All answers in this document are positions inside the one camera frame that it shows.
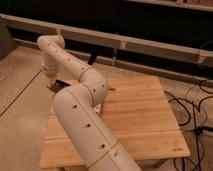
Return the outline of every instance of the cable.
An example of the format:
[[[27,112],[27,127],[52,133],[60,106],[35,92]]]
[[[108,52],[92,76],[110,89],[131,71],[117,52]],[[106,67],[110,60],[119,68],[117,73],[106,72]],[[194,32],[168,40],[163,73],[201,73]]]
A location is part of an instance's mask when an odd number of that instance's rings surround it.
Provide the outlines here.
[[[199,83],[199,88],[200,88],[200,90],[202,90],[202,91],[205,92],[205,93],[213,94],[212,91],[207,91],[206,89],[203,88],[203,84],[204,84],[205,82],[207,82],[207,81],[210,81],[210,79],[200,81],[200,83]]]
[[[207,99],[211,99],[211,98],[213,98],[213,96],[208,96],[208,97],[205,97],[202,100],[200,100],[200,102],[198,103],[198,110],[200,111],[201,105],[204,101],[206,101]]]
[[[173,97],[173,99],[169,100],[169,102],[175,100],[180,106],[183,107],[183,109],[186,111],[187,115],[188,115],[188,119],[187,121],[185,121],[184,123],[180,123],[179,126],[186,126],[188,123],[190,123],[191,121],[191,114],[190,111],[187,109],[187,107],[182,104],[172,93],[168,92],[168,91],[164,91],[165,93],[169,94],[170,96]]]
[[[197,128],[197,120],[196,120],[196,115],[195,115],[195,108],[194,106],[192,107],[193,110],[193,118],[194,118],[194,127]],[[198,142],[198,136],[195,134],[195,140],[196,140],[196,148],[197,148],[197,160],[198,160],[198,167],[199,171],[202,170],[201,168],[201,163],[200,163],[200,148],[199,148],[199,142]]]
[[[193,85],[192,87],[190,87],[188,90],[187,90],[187,92],[186,92],[186,94],[184,95],[184,98],[185,99],[187,99],[187,95],[190,93],[190,91],[193,89],[193,88],[195,88],[197,85],[195,84],[195,85]]]
[[[186,164],[185,164],[184,157],[181,158],[181,161],[182,161],[182,171],[185,171],[186,170]]]
[[[30,80],[30,82],[21,90],[21,92],[15,97],[15,99],[4,109],[4,111],[0,114],[0,118],[8,111],[8,109],[15,103],[15,101],[23,94],[23,92],[29,87],[29,85],[36,79],[36,77],[41,73],[41,70],[39,70],[33,78]]]
[[[173,160],[174,168],[176,169],[176,171],[180,171],[180,170],[178,169],[178,167],[177,167],[176,160],[177,160],[177,158],[175,158],[175,159]]]

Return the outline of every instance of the bamboo cutting board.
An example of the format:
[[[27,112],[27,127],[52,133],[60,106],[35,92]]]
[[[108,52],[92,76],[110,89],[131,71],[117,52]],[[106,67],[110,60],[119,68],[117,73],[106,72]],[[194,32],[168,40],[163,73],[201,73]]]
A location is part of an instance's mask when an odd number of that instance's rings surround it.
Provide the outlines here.
[[[115,90],[109,91],[101,117],[135,160],[190,155],[157,77],[110,79],[109,84]],[[82,165],[51,109],[40,167]]]

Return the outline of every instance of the floor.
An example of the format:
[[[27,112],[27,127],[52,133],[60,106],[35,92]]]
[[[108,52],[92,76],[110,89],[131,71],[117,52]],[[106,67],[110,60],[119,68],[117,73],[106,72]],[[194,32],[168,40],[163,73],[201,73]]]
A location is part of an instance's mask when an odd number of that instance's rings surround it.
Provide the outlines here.
[[[38,50],[18,47],[0,61],[0,116],[2,115],[0,117],[0,171],[42,171],[38,164],[53,93],[48,91],[42,83],[40,57],[41,52]],[[107,78],[145,76],[143,73],[101,64],[95,64],[94,67]],[[70,79],[72,77],[62,70],[59,78]],[[172,92],[178,97],[183,97],[186,91],[192,87],[191,84],[165,78],[160,78],[160,82],[164,90]],[[190,99],[196,101],[204,96],[205,94],[197,87],[192,89],[188,95]],[[212,104],[213,100],[208,100],[203,106],[208,112],[208,124],[213,124]],[[185,116],[180,107],[174,103],[171,104],[171,107],[178,121],[184,120]],[[184,130],[191,149],[191,158],[196,161],[193,134]],[[202,168],[204,171],[212,171],[213,136],[205,133],[201,139],[206,148]],[[186,164],[187,170],[190,170],[192,166],[188,162]],[[173,160],[168,160],[156,170],[175,170]]]

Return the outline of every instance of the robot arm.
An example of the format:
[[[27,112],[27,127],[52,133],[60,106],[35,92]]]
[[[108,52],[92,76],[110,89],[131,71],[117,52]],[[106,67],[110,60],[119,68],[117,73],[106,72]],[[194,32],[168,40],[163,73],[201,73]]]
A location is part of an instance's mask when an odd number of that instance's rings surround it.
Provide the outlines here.
[[[65,132],[90,171],[140,171],[141,169],[93,111],[108,93],[107,80],[94,68],[63,50],[61,36],[41,36],[42,66],[54,77],[62,65],[80,84],[59,91],[53,107]]]

